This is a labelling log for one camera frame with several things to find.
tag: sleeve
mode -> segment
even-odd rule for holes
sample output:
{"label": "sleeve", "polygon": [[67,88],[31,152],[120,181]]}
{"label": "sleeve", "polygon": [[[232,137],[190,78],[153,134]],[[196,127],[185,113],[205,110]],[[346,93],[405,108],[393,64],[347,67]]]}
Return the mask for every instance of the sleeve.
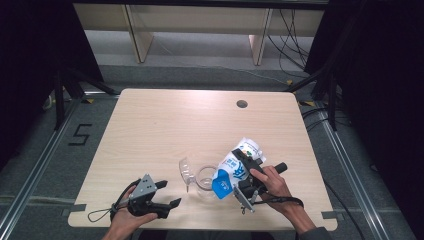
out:
{"label": "sleeve", "polygon": [[299,236],[301,240],[331,240],[331,236],[324,227],[309,230]]}

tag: black device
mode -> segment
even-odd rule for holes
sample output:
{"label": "black device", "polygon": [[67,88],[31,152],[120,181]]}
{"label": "black device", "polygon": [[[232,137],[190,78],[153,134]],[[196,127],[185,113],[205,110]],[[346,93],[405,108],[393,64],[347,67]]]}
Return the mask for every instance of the black device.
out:
{"label": "black device", "polygon": [[[174,209],[180,205],[181,198],[175,199],[169,204],[154,203],[152,201],[156,191],[166,187],[167,183],[168,181],[165,180],[154,183],[149,174],[144,175],[142,179],[138,179],[137,181],[132,182],[124,190],[116,203],[112,204],[110,219],[113,219],[116,212],[118,212],[120,208],[125,207],[125,203],[127,203],[126,207],[128,208],[128,211],[134,216],[143,216],[147,213],[156,213],[158,218],[167,218],[171,209]],[[130,194],[129,198],[122,201],[123,195],[134,185],[137,187]]]}
{"label": "black device", "polygon": [[[261,173],[264,173],[262,168],[259,166],[262,164],[262,160],[260,158],[253,160],[252,157],[247,156],[244,154],[240,149],[235,149],[232,151],[233,155],[244,165],[247,171],[250,171],[250,169],[256,169]],[[275,170],[277,170],[278,173],[282,173],[287,170],[287,165],[282,162],[275,166]],[[237,200],[242,205],[242,213],[245,213],[246,208],[249,209],[252,213],[255,212],[255,208],[253,205],[258,202],[256,201],[256,198],[258,195],[262,195],[266,193],[268,190],[266,189],[265,185],[257,178],[249,174],[249,176],[242,181],[238,182],[238,186],[233,186],[233,193],[234,196],[237,198]],[[273,196],[274,198],[271,199],[270,202],[286,202],[286,201],[293,201],[298,203],[299,205],[303,206],[303,202],[295,197],[277,197]]]}

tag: hand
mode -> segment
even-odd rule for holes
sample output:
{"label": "hand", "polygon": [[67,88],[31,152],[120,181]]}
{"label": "hand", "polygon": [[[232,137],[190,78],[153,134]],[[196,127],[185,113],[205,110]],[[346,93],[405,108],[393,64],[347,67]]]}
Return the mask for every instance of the hand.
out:
{"label": "hand", "polygon": [[[291,197],[291,193],[284,178],[278,174],[273,166],[263,168],[264,174],[261,172],[250,169],[250,174],[263,182],[268,189],[268,193],[261,195],[262,200],[267,200],[276,197]],[[283,214],[294,226],[299,234],[307,232],[316,228],[311,218],[306,213],[302,206],[294,202],[283,203],[268,203],[268,205],[281,214]]]}
{"label": "hand", "polygon": [[[123,199],[129,197],[136,186],[131,187],[124,195]],[[103,240],[124,240],[141,225],[151,222],[158,217],[156,213],[149,213],[140,217],[133,216],[126,207],[121,208],[113,217],[108,232]]]}

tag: person's left hand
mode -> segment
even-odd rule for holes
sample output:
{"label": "person's left hand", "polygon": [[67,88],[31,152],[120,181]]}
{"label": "person's left hand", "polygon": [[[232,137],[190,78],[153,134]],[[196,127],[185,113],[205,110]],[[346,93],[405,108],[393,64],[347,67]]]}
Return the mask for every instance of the person's left hand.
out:
{"label": "person's left hand", "polygon": [[[134,191],[135,187],[136,186],[131,187],[125,193],[123,199],[128,198]],[[131,233],[137,230],[138,227],[155,220],[157,217],[158,215],[156,213],[148,213],[146,215],[136,217],[128,211],[128,208],[121,208],[113,217],[109,230],[103,237],[103,240],[124,240],[128,238]]]}

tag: wooden table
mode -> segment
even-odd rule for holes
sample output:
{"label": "wooden table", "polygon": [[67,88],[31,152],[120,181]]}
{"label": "wooden table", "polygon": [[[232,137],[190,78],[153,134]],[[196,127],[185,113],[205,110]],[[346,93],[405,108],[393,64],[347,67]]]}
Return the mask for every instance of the wooden table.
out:
{"label": "wooden table", "polygon": [[[237,102],[247,102],[246,108]],[[109,217],[91,223],[89,212],[109,208],[125,187],[149,173],[155,182],[168,180],[155,203],[182,198],[167,219],[143,228],[274,231],[293,229],[272,208],[256,205],[242,215],[235,197],[202,199],[194,187],[186,192],[178,162],[187,157],[194,169],[218,165],[243,138],[259,144],[262,164],[285,162],[282,174],[293,196],[303,200],[317,226],[337,227],[321,212],[333,211],[296,99],[291,93],[126,89],[122,92],[75,204],[74,227],[108,227]]]}

